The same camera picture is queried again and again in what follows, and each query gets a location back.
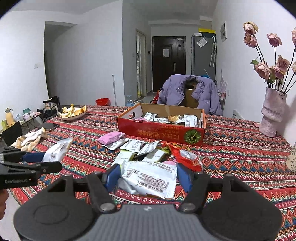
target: green pumpkin picture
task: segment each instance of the green pumpkin picture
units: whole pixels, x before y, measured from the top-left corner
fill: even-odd
[[[186,141],[188,144],[196,144],[200,139],[200,132],[195,129],[187,131],[184,135],[184,141]]]

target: refrigerator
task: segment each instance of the refrigerator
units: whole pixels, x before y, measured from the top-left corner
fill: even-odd
[[[198,42],[204,38],[207,43],[200,47]],[[214,57],[210,66],[213,38],[192,36],[192,65],[191,74],[197,76],[208,75],[215,82],[216,75],[216,58]]]

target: puffer jacket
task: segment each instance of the puffer jacket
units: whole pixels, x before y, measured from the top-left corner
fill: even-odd
[[[158,104],[179,105],[184,99],[187,81],[196,80],[197,86],[192,97],[198,101],[198,108],[205,114],[222,115],[222,109],[214,82],[206,77],[174,74],[163,84],[159,93]]]

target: zigzag pattern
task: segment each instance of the zigzag pattern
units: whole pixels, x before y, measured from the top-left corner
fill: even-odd
[[[62,161],[63,169],[60,173],[43,175],[35,187],[11,189],[18,203],[23,204],[61,175],[70,173],[74,178],[80,178],[110,168],[119,150],[110,151],[102,147],[97,139],[105,133],[118,130],[117,116],[125,110],[127,107],[88,106],[88,114],[76,122],[67,123],[59,117],[51,119],[50,122],[59,123],[60,127],[50,132],[48,139],[34,151],[44,152],[57,141],[69,137],[73,138],[73,144]],[[296,174],[290,172],[285,165],[291,146],[281,136],[264,136],[251,121],[206,115],[206,125],[203,145],[184,147],[200,156],[210,176],[223,178],[224,174],[231,172],[273,202],[283,217],[282,228],[276,240],[296,239]],[[186,197],[179,183],[173,200],[135,196],[123,190],[110,195],[118,207],[125,203],[174,203],[178,207]],[[207,202],[220,196],[219,192],[209,192]],[[87,193],[76,193],[76,198],[89,203]]]

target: pink vase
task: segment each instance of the pink vase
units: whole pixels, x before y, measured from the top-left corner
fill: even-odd
[[[286,94],[271,88],[266,88],[265,100],[261,110],[263,118],[259,127],[259,131],[264,135],[275,137],[276,122],[281,122],[283,120],[286,99]]]

